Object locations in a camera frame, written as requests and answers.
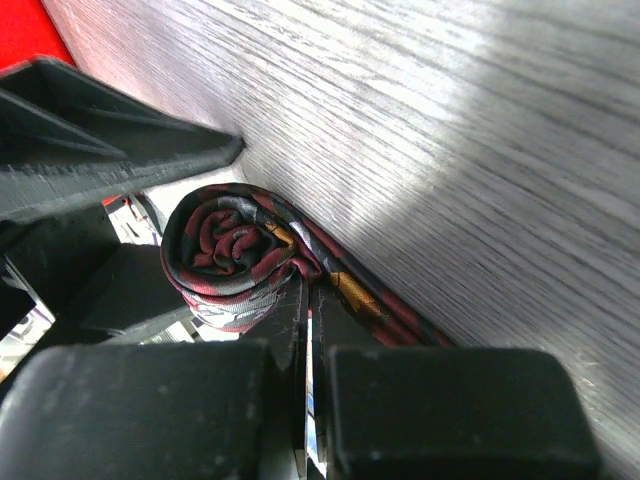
rolled necktie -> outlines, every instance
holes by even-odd
[[[167,223],[162,266],[194,315],[244,333],[276,304],[296,273],[326,277],[385,345],[451,342],[286,200],[252,185],[210,185],[188,194]]]

gray laminate panel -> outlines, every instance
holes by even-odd
[[[82,68],[242,132],[249,181],[458,341],[557,355],[640,477],[640,4],[45,3]]]

